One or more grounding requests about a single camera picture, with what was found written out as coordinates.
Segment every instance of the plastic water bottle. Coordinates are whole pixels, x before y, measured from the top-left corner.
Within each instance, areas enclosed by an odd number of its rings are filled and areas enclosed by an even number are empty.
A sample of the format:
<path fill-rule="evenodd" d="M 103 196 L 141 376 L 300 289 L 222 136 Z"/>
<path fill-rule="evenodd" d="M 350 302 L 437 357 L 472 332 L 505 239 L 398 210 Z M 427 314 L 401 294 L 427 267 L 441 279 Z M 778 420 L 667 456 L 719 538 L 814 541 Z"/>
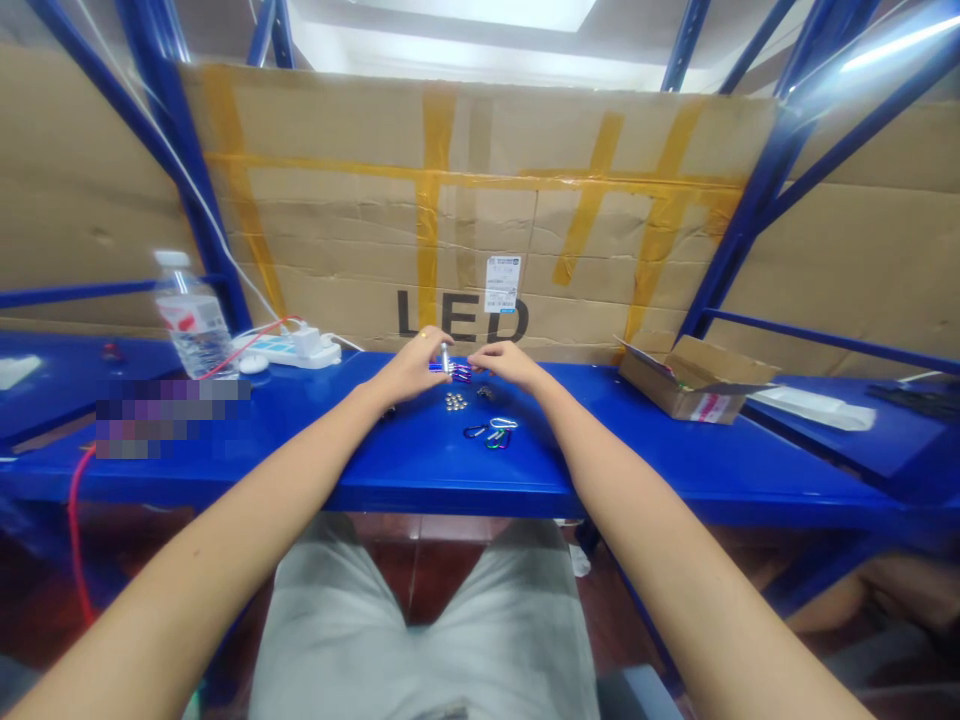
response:
<path fill-rule="evenodd" d="M 157 250 L 154 257 L 163 268 L 154 293 L 157 308 L 184 370 L 196 380 L 233 352 L 220 301 L 213 288 L 190 272 L 186 253 Z M 231 362 L 211 378 L 234 379 L 238 375 L 236 362 Z"/>

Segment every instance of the blue metal workbench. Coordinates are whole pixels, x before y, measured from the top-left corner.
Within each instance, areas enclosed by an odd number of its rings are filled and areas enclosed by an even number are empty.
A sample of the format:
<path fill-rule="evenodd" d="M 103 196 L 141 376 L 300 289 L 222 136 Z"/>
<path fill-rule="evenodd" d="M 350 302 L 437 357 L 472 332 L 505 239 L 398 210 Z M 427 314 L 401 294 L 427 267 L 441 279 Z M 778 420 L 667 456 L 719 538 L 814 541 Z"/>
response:
<path fill-rule="evenodd" d="M 107 345 L 116 359 L 105 358 Z M 116 380 L 182 372 L 170 343 L 116 337 L 0 332 L 0 357 L 36 355 L 40 366 L 0 393 L 0 453 L 92 412 Z"/>
<path fill-rule="evenodd" d="M 960 422 L 925 417 L 867 394 L 870 385 L 896 383 L 855 378 L 791 377 L 777 382 L 877 411 L 868 432 L 844 432 L 804 420 L 756 401 L 745 414 L 832 462 L 855 469 L 863 479 L 902 502 L 940 505 L 960 493 Z M 943 390 L 934 383 L 915 390 Z"/>
<path fill-rule="evenodd" d="M 199 440 L 162 447 L 157 460 L 98 460 L 83 497 L 204 508 L 311 421 L 372 377 L 391 356 L 354 354 L 340 366 L 271 367 L 236 420 L 208 423 Z M 890 527 L 903 509 L 883 493 L 747 419 L 732 426 L 672 420 L 616 369 L 548 364 L 610 430 L 639 452 L 707 522 L 791 527 Z M 351 460 L 328 507 L 338 510 L 582 517 L 563 458 L 532 398 L 494 379 L 495 401 L 449 413 L 438 388 L 382 420 Z M 476 385 L 457 385 L 470 393 Z M 488 450 L 465 427 L 517 420 L 511 446 Z M 92 427 L 8 463 L 0 492 L 63 502 Z"/>

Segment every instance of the power strip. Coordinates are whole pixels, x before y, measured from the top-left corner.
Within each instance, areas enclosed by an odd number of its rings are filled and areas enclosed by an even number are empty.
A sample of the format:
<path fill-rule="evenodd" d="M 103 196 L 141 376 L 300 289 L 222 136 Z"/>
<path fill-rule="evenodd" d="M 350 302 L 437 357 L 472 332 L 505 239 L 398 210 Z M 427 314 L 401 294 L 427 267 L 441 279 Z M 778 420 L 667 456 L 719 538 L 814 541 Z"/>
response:
<path fill-rule="evenodd" d="M 249 338 L 233 340 L 239 350 L 250 342 Z M 324 335 L 313 327 L 306 327 L 284 336 L 265 335 L 248 347 L 241 357 L 262 355 L 277 365 L 292 365 L 305 370 L 319 370 L 340 362 L 341 348 L 329 333 Z"/>

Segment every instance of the printed label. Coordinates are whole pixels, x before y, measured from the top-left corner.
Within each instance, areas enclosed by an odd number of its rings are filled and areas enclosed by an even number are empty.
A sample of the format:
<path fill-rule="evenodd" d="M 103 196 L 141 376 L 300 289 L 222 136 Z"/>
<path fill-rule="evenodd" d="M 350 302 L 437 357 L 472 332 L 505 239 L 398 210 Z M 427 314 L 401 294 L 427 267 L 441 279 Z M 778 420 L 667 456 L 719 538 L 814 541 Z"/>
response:
<path fill-rule="evenodd" d="M 729 404 L 729 395 L 707 393 L 703 396 L 703 399 L 700 400 L 700 404 L 697 405 L 697 409 L 693 411 L 690 419 L 696 422 L 715 423 L 720 419 L 720 416 L 723 415 L 723 411 L 727 409 L 727 405 Z"/>
<path fill-rule="evenodd" d="M 159 298 L 157 307 L 170 332 L 207 333 L 227 326 L 214 297 Z"/>
<path fill-rule="evenodd" d="M 483 310 L 488 313 L 511 313 L 517 308 L 520 289 L 520 258 L 494 255 L 487 260 L 487 287 Z"/>

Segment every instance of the ceiling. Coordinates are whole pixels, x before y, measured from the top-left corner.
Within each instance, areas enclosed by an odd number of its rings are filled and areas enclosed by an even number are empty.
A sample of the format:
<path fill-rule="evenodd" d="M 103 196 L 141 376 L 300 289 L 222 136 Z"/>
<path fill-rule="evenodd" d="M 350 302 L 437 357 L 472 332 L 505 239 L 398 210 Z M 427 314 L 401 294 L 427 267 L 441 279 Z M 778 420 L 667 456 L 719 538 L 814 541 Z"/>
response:
<path fill-rule="evenodd" d="M 80 11 L 59 0 L 99 47 Z M 132 68 L 114 0 L 82 0 L 113 53 Z M 244 62 L 260 0 L 174 0 L 193 59 Z M 440 0 L 287 0 L 298 67 L 358 75 L 524 85 L 657 90 L 681 24 L 684 0 L 594 0 L 574 32 L 401 12 Z M 504 0 L 459 0 L 489 8 Z M 515 0 L 556 12 L 557 3 Z M 882 0 L 878 15 L 900 0 Z M 713 92 L 774 0 L 713 0 L 691 59 L 685 92 Z M 813 0 L 797 0 L 738 92 L 769 92 Z M 908 0 L 904 8 L 922 0 Z M 25 0 L 0 2 L 0 41 L 59 47 Z"/>

